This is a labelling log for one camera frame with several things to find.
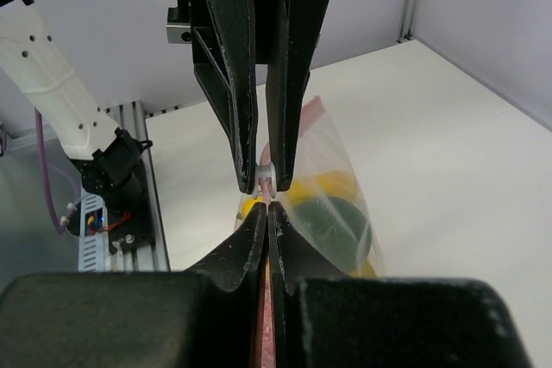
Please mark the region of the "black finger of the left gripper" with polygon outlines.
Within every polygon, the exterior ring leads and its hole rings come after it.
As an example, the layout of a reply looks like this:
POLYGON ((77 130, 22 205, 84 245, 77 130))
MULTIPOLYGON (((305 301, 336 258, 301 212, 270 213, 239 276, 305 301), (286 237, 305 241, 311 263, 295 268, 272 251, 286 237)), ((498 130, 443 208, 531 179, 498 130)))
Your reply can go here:
POLYGON ((254 188, 254 0, 189 0, 194 74, 229 140, 237 185, 254 188))
POLYGON ((304 94, 328 5, 329 0, 276 0, 266 103, 278 191, 292 184, 304 94))

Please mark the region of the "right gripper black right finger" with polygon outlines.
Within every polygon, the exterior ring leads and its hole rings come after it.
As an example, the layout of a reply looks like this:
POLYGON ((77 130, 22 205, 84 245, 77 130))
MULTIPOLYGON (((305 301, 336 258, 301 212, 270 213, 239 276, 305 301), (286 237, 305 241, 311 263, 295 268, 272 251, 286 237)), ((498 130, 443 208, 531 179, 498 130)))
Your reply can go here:
POLYGON ((467 278, 352 278, 267 213, 281 367, 528 367, 509 309, 467 278))

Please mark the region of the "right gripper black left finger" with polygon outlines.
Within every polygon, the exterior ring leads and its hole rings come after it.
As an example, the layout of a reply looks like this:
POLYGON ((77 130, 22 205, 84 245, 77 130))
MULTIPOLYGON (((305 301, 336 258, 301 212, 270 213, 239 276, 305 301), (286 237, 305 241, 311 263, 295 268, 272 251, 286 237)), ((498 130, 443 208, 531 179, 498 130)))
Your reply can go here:
POLYGON ((1 295, 4 367, 247 367, 265 211, 185 271, 41 273, 1 295))

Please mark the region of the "clear zip top bag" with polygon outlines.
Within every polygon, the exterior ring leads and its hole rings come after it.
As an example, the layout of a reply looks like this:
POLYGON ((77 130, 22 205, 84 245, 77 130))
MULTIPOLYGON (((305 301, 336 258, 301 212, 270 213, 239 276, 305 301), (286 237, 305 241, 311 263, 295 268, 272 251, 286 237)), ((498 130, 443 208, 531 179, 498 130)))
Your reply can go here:
POLYGON ((296 230, 340 271, 375 278, 383 271, 367 203, 340 135, 320 97, 301 111, 295 170, 290 189, 241 198, 236 222, 242 224, 259 202, 279 201, 296 230))

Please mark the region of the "yellow fake corn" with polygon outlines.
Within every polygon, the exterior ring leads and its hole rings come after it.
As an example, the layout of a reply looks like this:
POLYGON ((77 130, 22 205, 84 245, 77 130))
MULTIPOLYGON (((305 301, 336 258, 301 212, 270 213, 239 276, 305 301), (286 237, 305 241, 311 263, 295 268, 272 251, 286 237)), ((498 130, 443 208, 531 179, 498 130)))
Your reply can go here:
MULTIPOLYGON (((353 203, 367 215, 370 222, 366 202, 361 194, 356 176, 351 172, 332 171, 299 179, 281 196, 279 201, 284 206, 289 221, 294 227, 294 207, 310 198, 322 196, 336 196, 353 203)), ((379 248, 374 244, 372 230, 372 246, 367 260, 347 274, 356 278, 374 278, 379 272, 379 259, 379 248)))

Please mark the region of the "green fake lime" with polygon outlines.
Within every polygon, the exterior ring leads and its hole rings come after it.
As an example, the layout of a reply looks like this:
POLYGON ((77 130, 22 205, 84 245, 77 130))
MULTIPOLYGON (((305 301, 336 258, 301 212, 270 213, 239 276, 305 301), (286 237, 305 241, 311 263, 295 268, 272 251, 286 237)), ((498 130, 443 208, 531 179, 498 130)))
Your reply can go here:
POLYGON ((340 271, 363 264, 372 246, 367 215, 336 196, 310 198, 294 207, 296 230, 340 271))

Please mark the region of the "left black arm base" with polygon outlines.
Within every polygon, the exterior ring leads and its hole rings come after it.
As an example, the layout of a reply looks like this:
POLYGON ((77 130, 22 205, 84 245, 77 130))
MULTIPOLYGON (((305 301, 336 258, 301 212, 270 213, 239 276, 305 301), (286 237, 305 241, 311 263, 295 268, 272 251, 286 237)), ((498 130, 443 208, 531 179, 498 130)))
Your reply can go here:
POLYGON ((116 211, 81 190, 78 213, 78 270, 155 271, 156 238, 148 199, 135 209, 116 211))

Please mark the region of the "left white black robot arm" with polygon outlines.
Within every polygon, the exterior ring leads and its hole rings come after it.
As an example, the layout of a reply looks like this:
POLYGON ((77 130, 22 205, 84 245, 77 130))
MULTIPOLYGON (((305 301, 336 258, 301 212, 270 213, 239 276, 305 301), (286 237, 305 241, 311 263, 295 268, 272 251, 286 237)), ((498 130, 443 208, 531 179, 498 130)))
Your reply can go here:
MULTIPOLYGON (((226 134, 238 187, 290 189, 310 67, 329 0, 177 0, 172 43, 191 45, 194 75, 226 134)), ((34 0, 1 0, 1 67, 48 123, 85 189, 125 219, 146 189, 136 171, 150 141, 99 107, 55 44, 34 0)))

